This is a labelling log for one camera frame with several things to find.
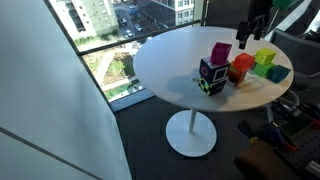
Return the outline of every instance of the colorful block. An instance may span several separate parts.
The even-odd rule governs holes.
[[[221,81],[217,81],[214,83],[207,83],[204,78],[200,78],[199,87],[203,90],[208,96],[212,96],[222,91],[224,85],[227,82],[227,78],[224,78]]]
[[[274,66],[270,69],[267,79],[274,83],[279,83],[284,80],[291,70],[281,65]]]
[[[240,72],[246,72],[253,66],[254,60],[253,56],[242,53],[234,60],[233,67]]]
[[[275,55],[276,55],[276,52],[271,49],[268,49],[268,48],[260,49],[257,51],[255,55],[255,58],[256,58],[255,61],[261,65],[269,64],[272,62]]]
[[[199,73],[207,82],[212,83],[226,78],[229,67],[228,61],[224,65],[211,64],[210,56],[208,56],[201,59]]]
[[[260,77],[266,77],[268,75],[269,70],[274,66],[275,64],[273,63],[269,63],[265,65],[256,63],[256,66],[254,68],[254,73]]]
[[[211,52],[210,62],[216,65],[225,65],[232,45],[217,42]]]
[[[229,71],[228,72],[228,84],[236,87],[238,86],[243,79],[246,77],[247,72],[234,72],[234,71]]]

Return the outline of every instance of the glass window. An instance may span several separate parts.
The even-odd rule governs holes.
[[[189,5],[189,0],[184,0],[184,5],[188,6]]]
[[[183,6],[185,0],[148,0],[141,4],[139,1],[45,1],[50,2],[56,18],[60,19],[61,26],[66,29],[109,101],[143,87],[135,81],[132,57],[147,40],[143,38],[119,47],[113,44],[181,25],[185,22],[184,16],[190,19],[190,10],[193,9],[189,1],[188,7]],[[105,45],[110,45],[110,48],[93,50]]]
[[[82,56],[109,102],[144,89],[133,69],[133,56],[144,42],[134,41]]]
[[[178,13],[178,19],[182,18],[182,13]]]
[[[183,6],[183,2],[182,2],[182,0],[179,0],[178,1],[178,7],[182,7]]]

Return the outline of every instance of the purple cube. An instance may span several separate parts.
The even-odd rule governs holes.
[[[212,49],[210,62],[215,65],[226,64],[231,46],[231,44],[217,42]]]

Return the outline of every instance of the gray carpet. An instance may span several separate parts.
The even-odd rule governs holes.
[[[319,89],[298,92],[301,102],[320,102]],[[169,144],[165,127],[169,118],[184,110],[152,97],[115,113],[134,180],[212,180],[245,177],[233,157],[249,145],[237,124],[247,120],[253,128],[267,122],[264,108],[232,113],[204,113],[215,124],[217,143],[207,155],[184,157]]]

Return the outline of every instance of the white wall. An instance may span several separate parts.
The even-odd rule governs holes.
[[[87,180],[93,179],[44,153],[0,133],[0,179]]]
[[[0,127],[102,179],[131,179],[115,118],[45,3],[0,9]]]

